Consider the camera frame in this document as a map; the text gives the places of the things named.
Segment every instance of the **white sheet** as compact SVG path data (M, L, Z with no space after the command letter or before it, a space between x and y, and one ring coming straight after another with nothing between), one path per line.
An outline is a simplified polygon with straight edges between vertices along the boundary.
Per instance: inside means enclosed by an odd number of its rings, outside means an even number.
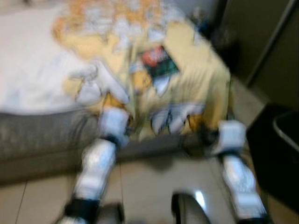
M62 81L87 64L53 39L51 28L62 4L0 15L0 112L51 113L78 105Z

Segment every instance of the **yellow cartoon blanket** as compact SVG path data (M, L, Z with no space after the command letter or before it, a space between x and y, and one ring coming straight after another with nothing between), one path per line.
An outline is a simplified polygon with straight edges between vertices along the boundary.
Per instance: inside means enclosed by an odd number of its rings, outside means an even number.
M126 110L132 139L216 128L227 114L228 69L169 1L72 0L53 34L90 62L64 90L99 115Z

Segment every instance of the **tile floor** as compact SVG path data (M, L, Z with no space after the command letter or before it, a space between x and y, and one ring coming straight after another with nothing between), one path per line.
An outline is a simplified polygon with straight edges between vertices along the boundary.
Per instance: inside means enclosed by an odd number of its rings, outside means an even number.
M235 115L249 125L261 103L238 80ZM0 224L50 224L70 196L75 175L61 175L0 187ZM163 156L117 165L109 178L105 202L123 202L128 224L171 224L171 194L184 189L201 191L212 224L234 224L228 192L215 158L190 160ZM275 224L299 224L296 213L268 197Z

